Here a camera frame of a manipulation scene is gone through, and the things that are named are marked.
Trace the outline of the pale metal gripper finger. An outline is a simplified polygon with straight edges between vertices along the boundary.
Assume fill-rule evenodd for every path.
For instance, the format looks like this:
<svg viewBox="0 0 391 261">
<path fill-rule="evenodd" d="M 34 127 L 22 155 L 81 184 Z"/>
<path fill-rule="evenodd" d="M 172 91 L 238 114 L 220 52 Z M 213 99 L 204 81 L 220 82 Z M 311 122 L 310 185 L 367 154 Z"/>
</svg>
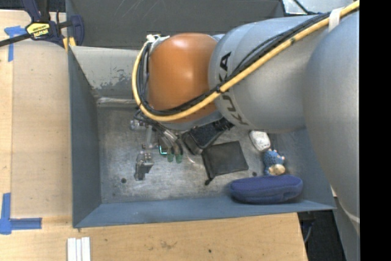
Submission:
<svg viewBox="0 0 391 261">
<path fill-rule="evenodd" d="M 145 180 L 145 175 L 150 172 L 154 161 L 152 154 L 146 150 L 141 150 L 136 157 L 134 178 L 137 181 Z"/>
<path fill-rule="evenodd" d="M 143 120 L 131 119 L 129 129 L 131 131 L 145 131 L 149 128 L 149 124 Z"/>
</svg>

